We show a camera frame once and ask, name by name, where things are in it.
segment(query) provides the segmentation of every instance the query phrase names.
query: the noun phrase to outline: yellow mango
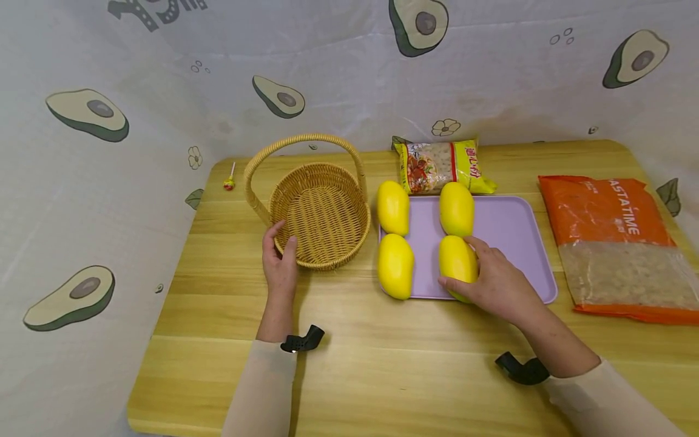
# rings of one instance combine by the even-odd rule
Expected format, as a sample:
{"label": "yellow mango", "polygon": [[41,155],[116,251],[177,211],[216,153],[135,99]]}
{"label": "yellow mango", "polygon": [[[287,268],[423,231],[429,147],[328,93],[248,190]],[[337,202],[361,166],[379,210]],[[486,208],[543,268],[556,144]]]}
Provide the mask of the yellow mango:
{"label": "yellow mango", "polygon": [[379,223],[387,234],[408,234],[408,215],[410,201],[408,193],[393,180],[386,180],[379,185],[376,196],[376,209],[379,213]]}
{"label": "yellow mango", "polygon": [[464,184],[449,182],[439,196],[439,218],[448,235],[465,237],[473,234],[475,202]]}
{"label": "yellow mango", "polygon": [[412,291],[415,256],[405,238],[388,234],[379,243],[379,283],[391,297],[405,300]]}
{"label": "yellow mango", "polygon": [[[439,271],[442,276],[472,283],[478,279],[476,253],[461,237],[447,235],[439,243]],[[470,301],[458,293],[447,290],[453,297]]]}

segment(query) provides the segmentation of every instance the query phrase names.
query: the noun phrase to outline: wooden table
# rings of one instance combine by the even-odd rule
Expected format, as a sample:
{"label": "wooden table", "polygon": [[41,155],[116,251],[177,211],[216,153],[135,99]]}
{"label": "wooden table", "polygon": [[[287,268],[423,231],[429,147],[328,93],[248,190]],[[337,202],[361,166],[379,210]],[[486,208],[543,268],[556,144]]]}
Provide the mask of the wooden table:
{"label": "wooden table", "polygon": [[[699,436],[699,328],[573,313],[537,186],[540,174],[647,181],[631,153],[612,141],[579,141],[488,146],[479,156],[498,193],[525,198],[535,212],[559,286],[551,309],[681,429]],[[383,180],[397,180],[394,153],[362,157],[372,196]],[[223,190],[232,161],[211,172],[141,365],[128,405],[136,431],[218,436],[243,370],[266,299],[260,262],[265,227],[242,186]],[[274,184],[308,161],[354,171],[347,154],[272,157],[255,175],[256,193],[266,203]],[[238,159],[239,184],[246,163]],[[699,271],[687,240],[656,200],[672,237]],[[516,385],[493,364],[506,350],[520,359],[532,356],[515,329],[473,306],[396,301],[380,291],[375,222],[348,265],[300,274],[298,331],[313,323],[327,334],[317,350],[299,356],[291,434],[574,435],[541,388]]]}

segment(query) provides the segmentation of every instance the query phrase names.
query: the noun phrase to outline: forearm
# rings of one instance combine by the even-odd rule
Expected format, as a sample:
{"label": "forearm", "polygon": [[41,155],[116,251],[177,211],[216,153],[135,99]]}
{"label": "forearm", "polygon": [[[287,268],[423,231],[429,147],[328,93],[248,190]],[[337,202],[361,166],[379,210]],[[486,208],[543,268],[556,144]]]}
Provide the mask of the forearm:
{"label": "forearm", "polygon": [[600,357],[548,308],[518,328],[537,358],[557,378],[583,375],[600,364]]}
{"label": "forearm", "polygon": [[287,437],[296,354],[253,341],[228,410],[222,437]]}
{"label": "forearm", "polygon": [[551,403],[582,436],[683,435],[547,308],[519,328],[552,375]]}
{"label": "forearm", "polygon": [[544,387],[583,437],[684,436],[606,361],[581,376],[549,378]]}
{"label": "forearm", "polygon": [[262,321],[257,329],[257,340],[268,343],[283,343],[294,329],[294,296],[267,295]]}
{"label": "forearm", "polygon": [[292,334],[294,295],[268,293],[257,339],[240,375],[222,437],[286,437],[296,354],[280,348]]}

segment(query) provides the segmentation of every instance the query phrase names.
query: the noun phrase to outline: snack bag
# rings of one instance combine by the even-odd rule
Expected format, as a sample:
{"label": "snack bag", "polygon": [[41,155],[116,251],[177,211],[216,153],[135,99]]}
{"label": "snack bag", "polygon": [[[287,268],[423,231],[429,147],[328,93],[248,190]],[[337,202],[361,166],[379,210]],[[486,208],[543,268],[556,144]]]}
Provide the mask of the snack bag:
{"label": "snack bag", "polygon": [[477,148],[477,140],[430,144],[393,137],[393,149],[401,159],[401,182],[408,194],[439,194],[454,181],[473,194],[494,193],[498,186],[481,174]]}
{"label": "snack bag", "polygon": [[699,324],[699,279],[643,182],[582,176],[539,182],[576,311]]}

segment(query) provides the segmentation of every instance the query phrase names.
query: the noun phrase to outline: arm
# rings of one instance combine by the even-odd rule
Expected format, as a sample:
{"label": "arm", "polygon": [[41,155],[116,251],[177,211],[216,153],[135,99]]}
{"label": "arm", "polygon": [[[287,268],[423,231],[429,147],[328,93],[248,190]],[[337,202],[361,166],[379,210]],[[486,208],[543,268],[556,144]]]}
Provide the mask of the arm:
{"label": "arm", "polygon": [[291,388],[296,354],[280,349],[292,333],[296,293],[296,237],[291,237],[280,258],[274,236],[284,222],[271,227],[262,243],[262,264],[267,278],[267,304],[256,340],[233,395],[222,437],[286,437],[291,419]]}
{"label": "arm", "polygon": [[675,437],[684,434],[597,356],[541,299],[524,274],[498,249],[467,237],[480,260],[473,284],[440,278],[483,310],[516,326],[552,377],[545,383],[557,405],[585,437]]}

